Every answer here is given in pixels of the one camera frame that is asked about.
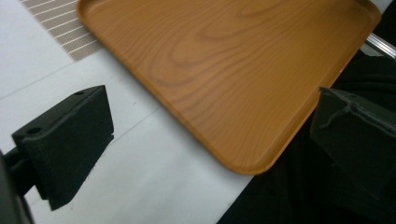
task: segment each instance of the white surface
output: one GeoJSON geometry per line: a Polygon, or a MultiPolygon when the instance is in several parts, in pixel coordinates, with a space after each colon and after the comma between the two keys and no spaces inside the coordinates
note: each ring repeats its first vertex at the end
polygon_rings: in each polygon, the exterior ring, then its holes
{"type": "Polygon", "coordinates": [[[25,196],[37,224],[215,223],[251,176],[220,165],[106,50],[74,63],[17,0],[0,1],[0,148],[62,99],[106,85],[115,139],[74,200],[51,212],[25,196]]]}
{"type": "Polygon", "coordinates": [[[73,62],[18,0],[0,16],[0,99],[73,62]]]}

